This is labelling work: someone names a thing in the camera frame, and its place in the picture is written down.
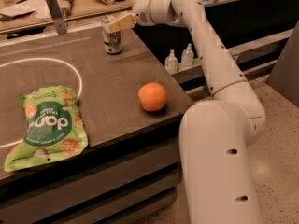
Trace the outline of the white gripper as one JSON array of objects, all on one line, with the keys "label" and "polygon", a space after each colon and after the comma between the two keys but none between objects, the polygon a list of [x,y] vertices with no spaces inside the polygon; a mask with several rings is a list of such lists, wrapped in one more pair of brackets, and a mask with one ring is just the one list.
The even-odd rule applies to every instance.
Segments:
[{"label": "white gripper", "polygon": [[108,33],[134,28],[136,22],[142,26],[150,26],[150,0],[136,0],[133,5],[134,13],[122,13],[107,25]]}]

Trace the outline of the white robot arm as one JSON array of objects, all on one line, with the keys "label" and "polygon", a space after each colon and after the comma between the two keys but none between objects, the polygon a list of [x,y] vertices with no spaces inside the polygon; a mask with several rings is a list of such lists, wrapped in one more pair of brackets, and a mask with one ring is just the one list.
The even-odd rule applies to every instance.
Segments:
[{"label": "white robot arm", "polygon": [[188,28],[210,99],[191,106],[179,150],[191,224],[263,224],[246,154],[263,133],[259,98],[209,23],[203,0],[136,0],[107,32],[136,24]]}]

